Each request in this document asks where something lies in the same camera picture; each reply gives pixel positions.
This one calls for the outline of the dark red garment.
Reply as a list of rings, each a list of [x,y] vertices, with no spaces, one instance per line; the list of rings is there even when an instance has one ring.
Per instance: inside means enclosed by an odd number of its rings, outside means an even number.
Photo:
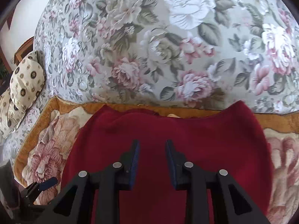
[[[203,118],[171,118],[145,109],[98,110],[80,130],[63,170],[65,187],[80,171],[98,172],[140,143],[136,182],[120,192],[121,223],[183,223],[186,193],[171,184],[165,145],[207,171],[225,169],[267,212],[272,162],[263,130],[242,102]]]

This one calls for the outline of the plush floral orange-bordered blanket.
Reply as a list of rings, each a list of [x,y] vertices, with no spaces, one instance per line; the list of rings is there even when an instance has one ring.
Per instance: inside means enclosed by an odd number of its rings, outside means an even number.
[[[203,118],[213,136],[226,136],[227,126],[216,126],[210,119],[237,113],[234,119],[238,133],[249,132],[248,108],[243,103],[235,103],[224,111],[198,110],[188,108],[164,108],[134,106],[125,104],[73,104],[59,98],[52,98],[38,117],[14,163],[14,175],[22,185],[40,183],[51,177],[58,180],[56,186],[41,193],[37,202],[48,204],[58,195],[68,179],[67,168],[73,145],[79,135],[91,136],[102,131],[114,118],[129,113],[142,113],[145,117],[156,116],[162,120],[155,123],[159,131],[170,130],[177,133],[180,126],[174,123],[179,118]],[[288,223],[298,209],[298,114],[255,114],[269,145],[269,155],[258,159],[258,170],[267,167],[271,170],[270,187],[267,192],[256,190],[240,176],[236,179],[252,193],[254,199],[266,209],[271,223]]]

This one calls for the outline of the cream medallion-pattern pillow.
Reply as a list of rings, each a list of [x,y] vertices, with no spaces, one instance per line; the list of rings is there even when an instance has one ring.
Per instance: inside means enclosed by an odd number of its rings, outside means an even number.
[[[45,84],[45,72],[38,52],[28,53],[13,71],[9,87],[1,95],[1,139],[13,133]]]

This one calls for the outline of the wooden chair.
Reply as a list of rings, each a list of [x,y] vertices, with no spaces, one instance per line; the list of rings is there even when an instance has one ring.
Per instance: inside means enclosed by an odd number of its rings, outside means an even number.
[[[14,64],[17,66],[23,58],[30,52],[33,51],[33,41],[34,37],[29,38],[25,41],[20,48],[14,54]]]

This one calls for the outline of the floral bed sheet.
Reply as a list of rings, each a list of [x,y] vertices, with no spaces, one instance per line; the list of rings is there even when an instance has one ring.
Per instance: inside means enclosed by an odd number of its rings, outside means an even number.
[[[14,161],[47,101],[253,112],[298,111],[298,23],[283,0],[20,0],[1,28],[4,60],[28,39],[46,74]]]

